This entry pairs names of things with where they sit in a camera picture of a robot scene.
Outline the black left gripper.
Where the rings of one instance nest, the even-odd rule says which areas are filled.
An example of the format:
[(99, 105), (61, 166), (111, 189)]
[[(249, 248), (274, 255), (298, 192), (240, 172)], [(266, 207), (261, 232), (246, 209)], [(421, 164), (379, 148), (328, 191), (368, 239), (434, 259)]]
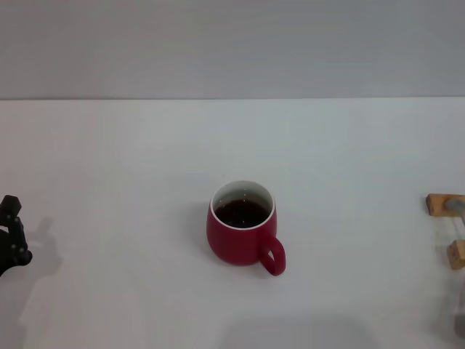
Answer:
[(1, 201), (0, 276), (10, 268), (29, 264), (33, 257), (18, 216), (21, 208), (16, 196), (6, 195)]

